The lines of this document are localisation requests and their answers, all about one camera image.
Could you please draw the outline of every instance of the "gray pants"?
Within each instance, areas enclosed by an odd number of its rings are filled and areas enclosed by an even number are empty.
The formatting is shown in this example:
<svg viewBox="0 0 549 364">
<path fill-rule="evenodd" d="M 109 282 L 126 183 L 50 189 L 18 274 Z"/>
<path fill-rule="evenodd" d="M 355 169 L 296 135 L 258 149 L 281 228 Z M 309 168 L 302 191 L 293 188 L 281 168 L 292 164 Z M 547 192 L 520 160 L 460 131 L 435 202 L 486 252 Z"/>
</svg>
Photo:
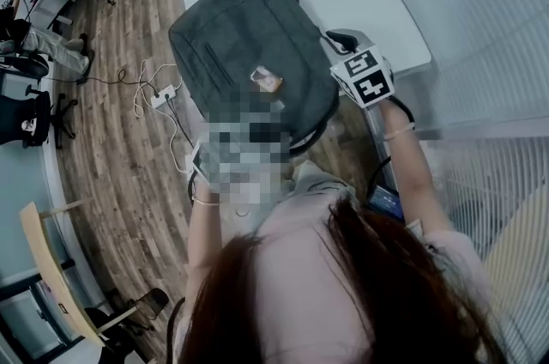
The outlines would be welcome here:
<svg viewBox="0 0 549 364">
<path fill-rule="evenodd" d="M 82 56 L 79 52 L 73 51 L 70 42 L 74 41 L 67 41 L 59 34 L 53 33 L 50 30 L 31 26 L 21 47 L 26 51 L 33 52 L 34 50 L 38 50 L 39 52 L 43 52 L 53 58 L 54 62 L 78 74 L 84 74 L 89 64 L 89 59 Z"/>
</svg>

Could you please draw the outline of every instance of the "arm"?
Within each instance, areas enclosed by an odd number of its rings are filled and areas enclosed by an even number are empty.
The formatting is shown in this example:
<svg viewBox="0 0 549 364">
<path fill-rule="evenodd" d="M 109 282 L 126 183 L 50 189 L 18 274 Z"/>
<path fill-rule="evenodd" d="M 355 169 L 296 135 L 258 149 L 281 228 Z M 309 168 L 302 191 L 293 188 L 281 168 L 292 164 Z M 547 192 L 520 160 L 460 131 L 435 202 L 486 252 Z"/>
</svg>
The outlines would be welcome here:
<svg viewBox="0 0 549 364">
<path fill-rule="evenodd" d="M 14 0 L 12 7 L 14 8 L 14 19 L 17 17 L 17 10 L 19 9 L 19 3 L 21 0 Z"/>
<path fill-rule="evenodd" d="M 386 133 L 402 130 L 409 124 L 406 113 L 391 101 L 383 100 L 379 107 Z M 437 200 L 431 171 L 415 132 L 400 133 L 389 141 L 389 149 L 406 224 L 419 219 L 424 234 L 451 230 L 452 224 Z"/>
<path fill-rule="evenodd" d="M 204 203 L 218 203 L 219 195 L 210 192 L 201 180 L 196 183 L 196 198 Z M 189 225 L 189 277 L 185 291 L 184 316 L 190 315 L 198 291 L 209 268 L 221 251 L 221 222 L 219 205 L 202 205 L 195 201 Z"/>
</svg>

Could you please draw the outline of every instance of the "dark gray backpack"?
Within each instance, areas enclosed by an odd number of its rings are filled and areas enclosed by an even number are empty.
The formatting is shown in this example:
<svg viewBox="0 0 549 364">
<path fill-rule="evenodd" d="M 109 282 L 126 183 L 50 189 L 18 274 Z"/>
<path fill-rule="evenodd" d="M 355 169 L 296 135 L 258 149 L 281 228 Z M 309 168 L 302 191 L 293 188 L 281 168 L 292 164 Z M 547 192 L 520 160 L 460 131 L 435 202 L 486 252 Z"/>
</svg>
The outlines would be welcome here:
<svg viewBox="0 0 549 364">
<path fill-rule="evenodd" d="M 179 72 L 202 114 L 226 104 L 232 89 L 258 90 L 250 75 L 259 65 L 283 79 L 275 97 L 290 155 L 307 150 L 338 107 L 320 38 L 297 0 L 200 0 L 170 28 Z"/>
</svg>

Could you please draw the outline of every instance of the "wooden floor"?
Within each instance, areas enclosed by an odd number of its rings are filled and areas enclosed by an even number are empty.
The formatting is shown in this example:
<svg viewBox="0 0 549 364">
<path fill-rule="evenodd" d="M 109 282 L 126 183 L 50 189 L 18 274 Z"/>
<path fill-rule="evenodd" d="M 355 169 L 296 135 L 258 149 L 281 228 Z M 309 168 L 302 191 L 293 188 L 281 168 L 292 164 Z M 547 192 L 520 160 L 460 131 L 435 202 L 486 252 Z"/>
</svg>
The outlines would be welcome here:
<svg viewBox="0 0 549 364">
<path fill-rule="evenodd" d="M 143 59 L 145 78 L 173 64 L 167 30 L 183 13 L 183 0 L 116 1 L 112 7 L 106 0 L 77 0 L 67 12 L 75 23 L 65 37 L 85 32 L 96 52 L 92 76 L 116 81 L 124 69 L 126 80 L 136 81 Z M 160 88 L 169 82 L 179 83 L 175 67 L 155 80 Z M 168 294 L 171 303 L 152 323 L 155 331 L 138 340 L 147 356 L 162 362 L 167 319 L 184 294 L 190 216 L 185 178 L 168 147 L 173 125 L 148 109 L 143 118 L 135 116 L 135 85 L 59 83 L 57 90 L 80 102 L 71 119 L 77 137 L 65 140 L 57 156 L 67 201 L 92 199 L 72 213 L 81 244 L 105 291 L 116 288 L 126 300 L 154 287 Z M 188 97 L 177 97 L 175 105 L 185 127 L 201 120 Z M 371 136 L 349 100 L 342 100 L 335 120 L 308 156 L 355 185 L 360 195 L 377 165 Z M 174 151 L 181 165 L 189 150 L 178 134 Z"/>
</svg>

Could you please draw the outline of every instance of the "pink shirt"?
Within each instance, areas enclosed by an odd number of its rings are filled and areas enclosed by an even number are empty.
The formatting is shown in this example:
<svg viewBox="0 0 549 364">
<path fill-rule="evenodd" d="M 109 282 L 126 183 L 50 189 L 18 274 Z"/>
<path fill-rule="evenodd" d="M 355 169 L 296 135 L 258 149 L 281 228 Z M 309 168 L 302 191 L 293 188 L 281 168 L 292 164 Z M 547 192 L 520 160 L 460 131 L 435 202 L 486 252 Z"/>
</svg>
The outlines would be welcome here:
<svg viewBox="0 0 549 364">
<path fill-rule="evenodd" d="M 320 239 L 331 243 L 324 223 L 336 198 L 294 197 L 279 204 L 259 230 L 265 241 L 256 259 L 257 321 L 269 364 L 348 363 L 370 347 L 363 327 L 368 320 L 361 320 L 349 283 Z M 453 231 L 434 232 L 424 239 L 446 250 L 460 282 L 486 303 L 489 283 L 471 240 Z M 175 356 L 188 323 L 179 324 Z"/>
</svg>

